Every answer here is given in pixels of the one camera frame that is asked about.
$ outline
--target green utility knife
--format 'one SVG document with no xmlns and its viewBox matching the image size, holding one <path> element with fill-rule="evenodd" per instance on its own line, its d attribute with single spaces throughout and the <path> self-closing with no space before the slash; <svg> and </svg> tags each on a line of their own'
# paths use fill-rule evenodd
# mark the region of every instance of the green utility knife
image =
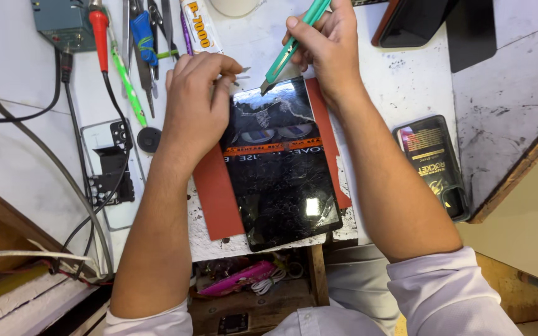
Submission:
<svg viewBox="0 0 538 336">
<path fill-rule="evenodd" d="M 330 3 L 331 0 L 314 0 L 309 10 L 304 14 L 303 22 L 310 26 L 314 25 L 321 18 Z M 265 74 L 265 81 L 261 85 L 262 96 L 265 95 L 269 89 L 269 85 L 275 81 L 283 67 L 286 66 L 286 63 L 288 63 L 288 60 L 290 60 L 296 49 L 298 49 L 298 41 L 296 41 L 294 36 L 291 36 L 288 43 L 283 46 L 275 62 L 273 62 L 273 65 L 271 65 L 271 68 L 269 68 L 269 71 Z"/>
</svg>

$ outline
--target pink case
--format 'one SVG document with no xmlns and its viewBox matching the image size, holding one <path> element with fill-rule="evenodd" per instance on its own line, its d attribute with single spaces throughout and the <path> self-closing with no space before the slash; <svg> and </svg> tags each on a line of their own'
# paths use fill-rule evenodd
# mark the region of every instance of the pink case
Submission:
<svg viewBox="0 0 538 336">
<path fill-rule="evenodd" d="M 202 295 L 209 296 L 224 296 L 232 293 L 242 286 L 250 285 L 261 280 L 265 280 L 271 276 L 277 266 L 268 261 L 262 260 L 250 267 L 232 274 L 231 276 L 217 281 L 213 285 L 199 292 Z"/>
</svg>

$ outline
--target red soldering iron handle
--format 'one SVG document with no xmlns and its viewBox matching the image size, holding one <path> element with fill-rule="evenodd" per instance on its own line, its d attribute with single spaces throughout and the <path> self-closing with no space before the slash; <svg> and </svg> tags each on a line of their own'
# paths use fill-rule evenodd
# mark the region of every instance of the red soldering iron handle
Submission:
<svg viewBox="0 0 538 336">
<path fill-rule="evenodd" d="M 97 55 L 101 71 L 109 71 L 107 63 L 107 27 L 109 19 L 101 11 L 92 11 L 88 15 L 90 24 L 93 25 L 94 42 L 97 45 Z"/>
</svg>

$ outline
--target person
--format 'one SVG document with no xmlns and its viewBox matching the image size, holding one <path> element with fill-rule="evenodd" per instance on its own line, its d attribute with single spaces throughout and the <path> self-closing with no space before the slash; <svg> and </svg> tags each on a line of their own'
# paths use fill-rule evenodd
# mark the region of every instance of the person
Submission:
<svg viewBox="0 0 538 336">
<path fill-rule="evenodd" d="M 370 101 L 350 0 L 333 0 L 331 9 L 313 27 L 288 17 L 283 43 L 290 35 L 301 43 L 292 61 L 303 71 L 314 66 L 344 128 L 374 244 L 327 253 L 331 305 L 299 309 L 266 335 L 392 334 L 399 310 L 409 335 L 520 335 L 474 251 Z M 186 184 L 228 125 L 229 85 L 241 70 L 228 56 L 201 53 L 168 71 L 163 135 L 118 267 L 105 335 L 192 335 Z"/>
</svg>

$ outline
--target white charging cable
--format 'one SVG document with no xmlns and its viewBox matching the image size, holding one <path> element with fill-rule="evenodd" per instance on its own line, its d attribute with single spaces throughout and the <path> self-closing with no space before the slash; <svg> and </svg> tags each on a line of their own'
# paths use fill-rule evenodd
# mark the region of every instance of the white charging cable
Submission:
<svg viewBox="0 0 538 336">
<path fill-rule="evenodd" d="M 283 268 L 277 267 L 269 278 L 253 283 L 252 286 L 250 286 L 250 289 L 257 295 L 263 295 L 269 291 L 269 288 L 271 288 L 273 284 L 285 278 L 285 276 L 286 271 Z"/>
</svg>

